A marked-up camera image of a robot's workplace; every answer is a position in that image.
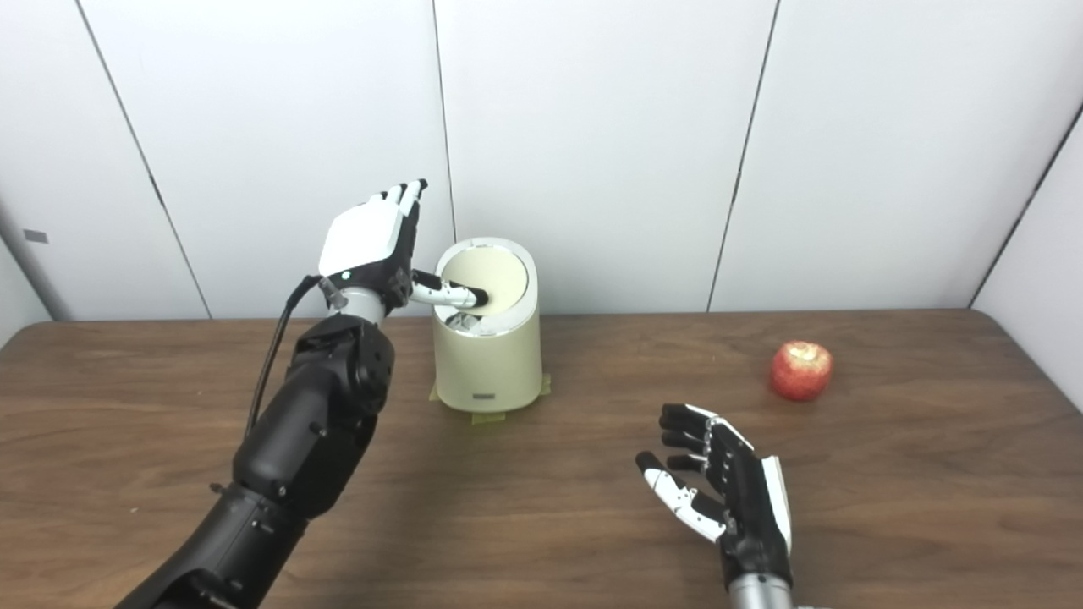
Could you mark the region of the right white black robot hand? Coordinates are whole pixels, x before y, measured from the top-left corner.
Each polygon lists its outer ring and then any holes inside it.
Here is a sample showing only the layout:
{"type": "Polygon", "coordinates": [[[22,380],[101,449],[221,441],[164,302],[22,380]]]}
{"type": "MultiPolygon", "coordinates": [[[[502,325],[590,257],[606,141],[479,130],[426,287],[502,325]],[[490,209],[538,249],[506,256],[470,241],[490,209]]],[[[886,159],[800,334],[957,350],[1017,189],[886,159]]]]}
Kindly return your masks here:
{"type": "Polygon", "coordinates": [[[660,459],[643,451],[635,465],[680,523],[716,545],[727,591],[747,581],[792,593],[792,517],[780,459],[759,456],[707,409],[665,403],[658,424],[662,444],[684,453],[660,459]]]}

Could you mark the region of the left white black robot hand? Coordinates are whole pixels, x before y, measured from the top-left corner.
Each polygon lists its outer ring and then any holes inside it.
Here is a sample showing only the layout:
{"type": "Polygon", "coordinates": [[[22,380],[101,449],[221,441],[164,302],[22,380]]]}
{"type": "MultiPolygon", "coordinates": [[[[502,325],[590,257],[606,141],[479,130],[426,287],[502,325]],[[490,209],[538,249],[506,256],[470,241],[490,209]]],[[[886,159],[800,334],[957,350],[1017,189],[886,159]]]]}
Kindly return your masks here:
{"type": "Polygon", "coordinates": [[[490,293],[413,265],[425,178],[375,193],[332,220],[317,273],[332,315],[380,325],[412,301],[468,310],[490,293]]]}

